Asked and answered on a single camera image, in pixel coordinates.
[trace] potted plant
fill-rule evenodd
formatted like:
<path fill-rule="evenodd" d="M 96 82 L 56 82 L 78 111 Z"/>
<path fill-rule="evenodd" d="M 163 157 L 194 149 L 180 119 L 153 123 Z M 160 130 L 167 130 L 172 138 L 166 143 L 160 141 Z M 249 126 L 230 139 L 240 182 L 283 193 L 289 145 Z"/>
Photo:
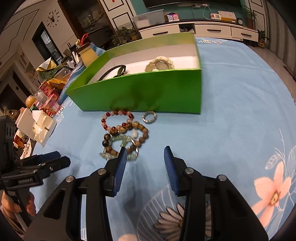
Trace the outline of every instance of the potted plant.
<path fill-rule="evenodd" d="M 270 40 L 268 37 L 265 36 L 265 31 L 259 31 L 259 29 L 257 29 L 258 31 L 258 46 L 262 49 L 265 48 L 266 46 L 266 42 L 265 39 Z"/>
<path fill-rule="evenodd" d="M 242 7 L 242 13 L 246 17 L 247 27 L 254 29 L 254 21 L 257 19 L 257 14 L 246 6 Z"/>
<path fill-rule="evenodd" d="M 115 34 L 111 37 L 112 43 L 119 46 L 134 40 L 137 40 L 135 32 L 132 28 L 121 27 L 116 30 Z"/>

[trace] human hand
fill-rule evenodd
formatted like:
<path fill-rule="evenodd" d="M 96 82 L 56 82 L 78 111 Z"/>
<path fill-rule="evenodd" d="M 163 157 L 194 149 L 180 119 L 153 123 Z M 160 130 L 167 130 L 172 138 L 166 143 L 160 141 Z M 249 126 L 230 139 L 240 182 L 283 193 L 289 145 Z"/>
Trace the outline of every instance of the human hand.
<path fill-rule="evenodd" d="M 36 206 L 34 204 L 34 199 L 34 195 L 30 192 L 28 198 L 29 204 L 27 205 L 26 209 L 28 214 L 33 217 L 36 215 Z M 7 197 L 5 192 L 3 192 L 1 203 L 4 211 L 11 219 L 16 219 L 14 213 L 20 213 L 22 211 L 18 204 L 13 203 L 11 198 Z"/>

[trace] plastic storage box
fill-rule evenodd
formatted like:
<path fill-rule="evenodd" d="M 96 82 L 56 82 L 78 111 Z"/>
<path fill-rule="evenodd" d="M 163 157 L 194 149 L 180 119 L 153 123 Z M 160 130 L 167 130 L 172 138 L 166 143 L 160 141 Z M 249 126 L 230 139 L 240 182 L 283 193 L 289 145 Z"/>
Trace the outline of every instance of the plastic storage box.
<path fill-rule="evenodd" d="M 144 28 L 155 24 L 165 23 L 164 9 L 143 13 L 132 17 L 137 28 Z"/>

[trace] white drawer handle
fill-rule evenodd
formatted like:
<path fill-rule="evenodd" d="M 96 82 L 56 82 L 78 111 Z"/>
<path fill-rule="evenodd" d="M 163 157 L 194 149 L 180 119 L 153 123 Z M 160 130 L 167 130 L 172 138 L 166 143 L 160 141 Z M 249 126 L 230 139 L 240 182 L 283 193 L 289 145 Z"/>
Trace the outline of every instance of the white drawer handle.
<path fill-rule="evenodd" d="M 157 33 L 157 34 L 153 34 L 153 36 L 160 35 L 160 34 L 168 34 L 168 31 L 166 31 L 166 32 L 161 32 L 161 33 Z"/>
<path fill-rule="evenodd" d="M 248 37 L 252 37 L 252 35 L 249 35 L 249 34 L 243 34 L 243 33 L 241 33 L 241 35 L 245 35 L 245 36 L 248 36 Z"/>
<path fill-rule="evenodd" d="M 215 32 L 221 32 L 221 30 L 218 29 L 207 29 L 208 31 L 215 31 Z"/>

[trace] green plant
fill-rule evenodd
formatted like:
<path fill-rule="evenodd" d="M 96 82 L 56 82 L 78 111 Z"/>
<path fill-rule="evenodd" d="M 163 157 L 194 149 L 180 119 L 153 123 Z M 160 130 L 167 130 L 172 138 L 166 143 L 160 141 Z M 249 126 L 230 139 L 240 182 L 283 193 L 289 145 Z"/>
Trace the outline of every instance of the green plant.
<path fill-rule="evenodd" d="M 116 30 L 115 34 L 112 36 L 112 43 L 116 46 L 125 44 L 132 40 L 131 33 L 133 32 L 132 28 L 121 27 Z"/>
<path fill-rule="evenodd" d="M 258 39 L 265 41 L 265 39 L 270 40 L 268 37 L 265 36 L 265 31 L 257 29 L 258 31 Z"/>
<path fill-rule="evenodd" d="M 246 7 L 246 6 L 243 6 L 241 8 L 242 10 L 242 14 L 245 15 L 246 17 L 250 18 L 250 19 L 254 19 L 256 20 L 257 19 L 257 13 L 254 12 L 254 10 Z"/>

